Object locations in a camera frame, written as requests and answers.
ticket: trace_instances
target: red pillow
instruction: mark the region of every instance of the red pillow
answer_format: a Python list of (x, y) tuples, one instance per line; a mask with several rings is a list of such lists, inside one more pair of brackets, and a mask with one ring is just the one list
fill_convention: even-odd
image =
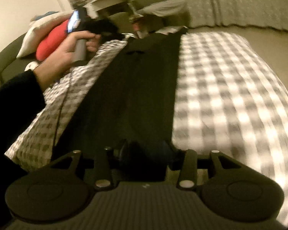
[(50, 54), (52, 54), (63, 40), (67, 37), (67, 24), (66, 20), (59, 26), (55, 27), (38, 45), (36, 50), (36, 59), (44, 61)]

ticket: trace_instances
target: hand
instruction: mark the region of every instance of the hand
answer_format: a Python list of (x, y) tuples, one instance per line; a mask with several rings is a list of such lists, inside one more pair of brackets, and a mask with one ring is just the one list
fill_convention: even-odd
[(88, 39), (90, 42), (87, 44), (88, 50), (97, 51), (100, 36), (89, 31), (70, 33), (59, 47), (33, 71), (42, 91), (45, 91), (48, 86), (72, 67), (74, 48), (79, 39)]

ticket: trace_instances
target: gray and white checkered cloth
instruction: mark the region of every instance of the gray and white checkered cloth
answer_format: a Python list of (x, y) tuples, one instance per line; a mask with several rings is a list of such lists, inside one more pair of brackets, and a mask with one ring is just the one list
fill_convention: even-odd
[[(74, 68), (57, 141), (91, 86), (126, 44), (105, 43), (87, 66)], [(25, 170), (50, 162), (69, 79), (66, 75), (45, 91), (47, 106), (6, 152)], [(223, 32), (181, 37), (172, 141), (199, 154), (220, 150), (275, 180), (285, 192), (278, 220), (288, 225), (288, 92), (243, 37)]]
[(285, 193), (278, 220), (288, 225), (288, 92), (246, 39), (182, 36), (172, 141), (219, 150), (275, 180)]

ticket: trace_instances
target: green couch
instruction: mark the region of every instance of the green couch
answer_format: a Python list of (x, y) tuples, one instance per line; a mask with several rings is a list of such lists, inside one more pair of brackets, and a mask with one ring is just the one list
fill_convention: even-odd
[(31, 61), (36, 61), (35, 53), (16, 59), (24, 37), (25, 34), (21, 35), (0, 52), (0, 87), (3, 83), (22, 73)]

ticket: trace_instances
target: gray ribbed surface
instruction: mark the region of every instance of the gray ribbed surface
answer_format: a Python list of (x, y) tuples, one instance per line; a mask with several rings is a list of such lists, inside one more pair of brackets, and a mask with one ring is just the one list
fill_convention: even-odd
[(211, 212), (193, 192), (166, 183), (120, 183), (109, 192), (95, 195), (77, 216), (52, 225), (35, 225), (16, 220), (9, 230), (281, 230), (277, 221), (237, 223)]

